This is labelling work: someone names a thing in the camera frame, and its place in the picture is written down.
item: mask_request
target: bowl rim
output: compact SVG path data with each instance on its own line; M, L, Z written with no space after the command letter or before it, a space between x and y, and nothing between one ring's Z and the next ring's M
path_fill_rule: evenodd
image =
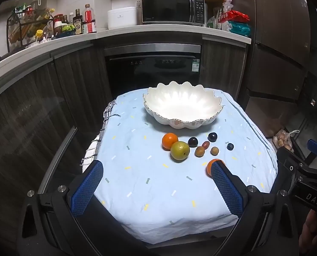
M169 84L163 84L163 85L164 85L164 86L168 86L168 85L170 85L172 82L178 84L179 86L182 85L182 84L179 84L179 83L177 83L177 82L175 82L175 81L171 81ZM202 89L203 89L205 92L207 92L207 90L205 90L205 88L204 88L203 85L201 85L201 84L198 84L198 85L196 85L196 86L192 86L192 84L191 84L190 82L185 82L185 83L188 83L188 84L189 84L191 87L193 87L193 88L195 88L195 87L197 87L197 86L202 86ZM198 122L198 121L203 121L203 122L205 122L205 121L211 120L212 118L214 118L215 116L217 116L217 115L222 111L222 109L224 108L224 105L221 105L222 98L221 98L220 96L215 96L215 93L214 93L214 91L212 90L213 96L214 96L215 98L220 98L219 105L221 106L221 109L220 109L215 115L213 115L212 117L207 118L207 119L197 119L197 120L194 120L194 121L182 121L182 120L175 119L175 118L169 119L169 118L163 117L163 116L161 116L160 114L158 114L158 113L152 111L152 110L148 107L147 101L146 101L146 99L144 98L144 95L148 95L148 94L149 94L149 88L148 88L148 90L147 90L147 94L143 94L143 100L144 100L144 106L145 106L145 108L148 109L149 111L151 111L152 113L158 115L160 118L162 118L162 119L164 119L164 120L167 120L167 121L175 121L175 120L176 120L176 121L179 121L179 122L184 123L184 124L191 124L191 123Z

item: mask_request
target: plastic bag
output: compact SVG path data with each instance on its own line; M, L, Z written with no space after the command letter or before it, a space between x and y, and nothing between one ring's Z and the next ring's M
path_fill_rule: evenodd
M223 12L221 15L219 22L223 23L225 21L236 21L236 22L247 23L248 21L250 21L250 18L247 14L238 12L236 10L230 10L229 12Z
M212 16L207 21L207 28L212 28L212 29L216 29L217 28L217 19L214 16Z
M250 26L246 23L236 22L236 21L226 21L223 23L229 23L231 25L230 32L238 35L243 35L249 37L251 34Z
M277 147L277 149L284 146L289 151L294 152L294 149L292 149L290 135L299 132L300 130L293 130L290 133L287 133L283 129L280 129L279 132L272 138L272 142Z
M220 25L221 25L221 30L226 32L231 32L233 28L232 25L228 21L224 23L220 23Z
M224 12L229 12L233 8L233 5L230 2L223 2Z

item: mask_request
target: red package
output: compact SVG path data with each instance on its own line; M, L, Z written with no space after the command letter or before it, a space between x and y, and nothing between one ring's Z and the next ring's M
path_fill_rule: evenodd
M250 18L247 14L237 12L236 10L230 10L221 15L219 23L224 23L225 21L237 21L242 23L247 23L250 21Z

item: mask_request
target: microwave control panel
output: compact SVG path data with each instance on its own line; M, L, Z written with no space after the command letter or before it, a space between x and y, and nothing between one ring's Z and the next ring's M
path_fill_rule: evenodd
M205 0L195 0L195 23L205 23Z

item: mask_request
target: yellow cap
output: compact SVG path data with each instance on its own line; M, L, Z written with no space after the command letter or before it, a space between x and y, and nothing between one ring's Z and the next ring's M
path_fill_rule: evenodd
M43 30L37 30L36 34L35 34L35 37L41 37L43 33L44 33Z

